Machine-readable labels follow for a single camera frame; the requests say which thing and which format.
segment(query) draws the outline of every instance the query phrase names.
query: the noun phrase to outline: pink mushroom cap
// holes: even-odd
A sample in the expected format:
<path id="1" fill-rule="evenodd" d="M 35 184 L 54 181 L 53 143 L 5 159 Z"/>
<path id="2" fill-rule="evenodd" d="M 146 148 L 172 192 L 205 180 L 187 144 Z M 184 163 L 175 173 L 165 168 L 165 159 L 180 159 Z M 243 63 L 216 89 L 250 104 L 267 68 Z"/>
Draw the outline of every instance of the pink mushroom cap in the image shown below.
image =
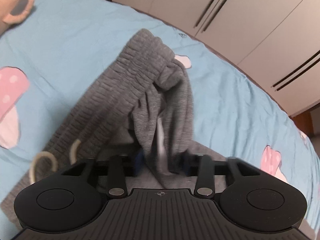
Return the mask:
<path id="1" fill-rule="evenodd" d="M 260 169 L 270 175 L 275 176 L 280 162 L 280 152 L 273 150 L 270 146 L 266 146 L 262 154 Z"/>
<path id="2" fill-rule="evenodd" d="M 0 121 L 28 89 L 29 81 L 18 68 L 0 69 Z"/>

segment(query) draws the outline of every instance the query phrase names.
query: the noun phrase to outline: blue bedsheet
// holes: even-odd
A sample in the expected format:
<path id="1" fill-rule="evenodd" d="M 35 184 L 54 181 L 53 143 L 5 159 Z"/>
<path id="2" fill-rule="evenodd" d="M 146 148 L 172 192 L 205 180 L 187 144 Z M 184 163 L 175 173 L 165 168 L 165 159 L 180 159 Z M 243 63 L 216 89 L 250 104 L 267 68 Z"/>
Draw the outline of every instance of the blue bedsheet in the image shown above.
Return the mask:
<path id="1" fill-rule="evenodd" d="M 287 114 L 202 43 L 159 20 L 103 0 L 35 0 L 30 17 L 0 38 L 0 68 L 17 67 L 29 81 L 15 104 L 19 142 L 9 150 L 0 148 L 0 201 L 87 87 L 141 28 L 191 60 L 194 140 L 224 156 L 283 174 L 306 197 L 306 219 L 318 230 L 320 161 Z M 0 212 L 0 239 L 15 233 Z"/>

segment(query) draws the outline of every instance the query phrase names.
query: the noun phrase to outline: white mushroom stem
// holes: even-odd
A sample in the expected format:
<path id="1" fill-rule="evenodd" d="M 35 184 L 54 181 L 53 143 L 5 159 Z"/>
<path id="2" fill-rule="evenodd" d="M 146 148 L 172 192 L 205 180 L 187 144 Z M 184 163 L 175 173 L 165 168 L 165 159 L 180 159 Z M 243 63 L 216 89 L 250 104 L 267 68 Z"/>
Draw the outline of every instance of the white mushroom stem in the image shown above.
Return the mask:
<path id="1" fill-rule="evenodd" d="M 17 108 L 13 106 L 0 121 L 0 146 L 5 149 L 15 147 L 19 141 L 19 134 Z"/>
<path id="2" fill-rule="evenodd" d="M 79 139 L 75 140 L 70 148 L 69 158 L 70 163 L 75 164 L 77 162 L 77 150 L 79 145 L 81 144 L 81 141 Z"/>
<path id="3" fill-rule="evenodd" d="M 191 68 L 191 61 L 188 56 L 175 55 L 174 58 L 180 61 L 185 68 Z"/>
<path id="4" fill-rule="evenodd" d="M 51 160 L 51 170 L 53 172 L 56 172 L 58 170 L 58 161 L 56 157 L 52 153 L 49 152 L 39 152 L 32 160 L 30 169 L 29 169 L 29 179 L 30 179 L 30 184 L 34 184 L 36 182 L 36 164 L 37 162 L 43 158 L 49 158 Z"/>

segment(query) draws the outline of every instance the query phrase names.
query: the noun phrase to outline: crosshair mark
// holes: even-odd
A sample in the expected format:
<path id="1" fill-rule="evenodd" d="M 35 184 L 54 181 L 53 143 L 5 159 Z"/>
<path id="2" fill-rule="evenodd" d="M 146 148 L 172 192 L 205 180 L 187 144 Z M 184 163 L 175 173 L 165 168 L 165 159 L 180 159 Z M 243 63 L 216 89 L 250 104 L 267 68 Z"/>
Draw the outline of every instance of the crosshair mark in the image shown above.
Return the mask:
<path id="1" fill-rule="evenodd" d="M 163 191 L 159 191 L 156 193 L 157 195 L 159 195 L 160 197 L 162 197 L 163 195 L 165 195 L 166 193 L 164 193 Z"/>

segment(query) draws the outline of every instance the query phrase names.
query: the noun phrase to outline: black handle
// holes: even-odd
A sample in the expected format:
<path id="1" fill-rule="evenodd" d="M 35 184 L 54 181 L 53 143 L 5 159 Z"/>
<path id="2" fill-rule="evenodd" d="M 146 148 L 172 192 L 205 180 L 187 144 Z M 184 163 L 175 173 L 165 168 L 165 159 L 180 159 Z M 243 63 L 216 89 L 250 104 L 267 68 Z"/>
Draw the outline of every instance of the black handle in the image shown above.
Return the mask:
<path id="1" fill-rule="evenodd" d="M 109 198 L 123 198 L 128 195 L 122 159 L 119 155 L 110 157 L 106 194 Z"/>
<path id="2" fill-rule="evenodd" d="M 89 182 L 90 177 L 93 175 L 93 168 L 95 167 L 96 160 L 95 159 L 83 159 L 71 167 L 66 167 L 60 171 L 57 171 L 55 175 L 63 175 L 63 176 L 76 176 L 80 179 L 83 179 L 85 182 Z"/>
<path id="3" fill-rule="evenodd" d="M 215 13 L 211 16 L 210 20 L 208 21 L 208 23 L 205 25 L 204 29 L 202 32 L 205 32 L 207 30 L 207 28 L 209 27 L 209 25 L 211 24 L 211 22 L 214 20 L 214 18 L 217 16 L 217 14 L 219 13 L 219 11 L 222 9 L 222 7 L 224 6 L 224 4 L 227 2 L 227 0 L 223 0 L 222 3 L 219 5 L 218 9 L 215 11 Z"/>
<path id="4" fill-rule="evenodd" d="M 203 155 L 201 157 L 198 179 L 193 195 L 199 198 L 212 199 L 214 193 L 214 162 L 210 156 Z"/>
<path id="5" fill-rule="evenodd" d="M 281 80 L 279 80 L 277 83 L 275 83 L 274 85 L 272 85 L 272 87 L 276 87 L 277 85 L 279 85 L 280 83 L 282 83 L 283 81 L 285 81 L 287 78 L 289 78 L 290 76 L 292 76 L 293 74 L 295 74 L 297 71 L 299 71 L 300 69 L 302 69 L 305 65 L 307 65 L 311 60 L 313 60 L 315 57 L 317 57 L 320 54 L 320 50 L 318 52 L 316 52 L 316 54 L 314 54 L 311 58 L 309 58 L 306 62 L 304 62 L 302 65 L 300 65 L 299 67 L 297 67 L 295 70 L 293 70 L 292 72 L 290 72 L 288 75 L 286 75 L 284 78 L 282 78 Z M 285 86 L 289 85 L 291 82 L 295 81 L 298 77 L 300 77 L 301 75 L 303 75 L 305 72 L 307 72 L 310 68 L 314 67 L 316 64 L 318 64 L 320 62 L 320 58 L 318 58 L 315 62 L 313 62 L 310 66 L 308 66 L 306 69 L 304 69 L 303 71 L 301 71 L 299 74 L 297 74 L 296 76 L 294 76 L 292 79 L 290 79 L 289 81 L 287 81 L 285 84 L 283 84 L 282 86 L 280 86 L 279 88 L 276 89 L 276 91 L 281 90 L 282 88 L 284 88 Z"/>
<path id="6" fill-rule="evenodd" d="M 210 8 L 210 6 L 212 5 L 214 0 L 210 0 L 209 3 L 207 4 L 207 6 L 205 7 L 204 11 L 202 12 L 202 14 L 200 15 L 199 19 L 196 22 L 196 25 L 194 26 L 194 28 L 196 28 L 199 23 L 201 22 L 201 20 L 203 19 L 204 15 L 207 13 L 208 9 Z"/>
<path id="7" fill-rule="evenodd" d="M 230 186 L 236 180 L 247 176 L 264 176 L 258 168 L 236 158 L 228 159 L 228 174 L 226 175 L 227 185 Z"/>

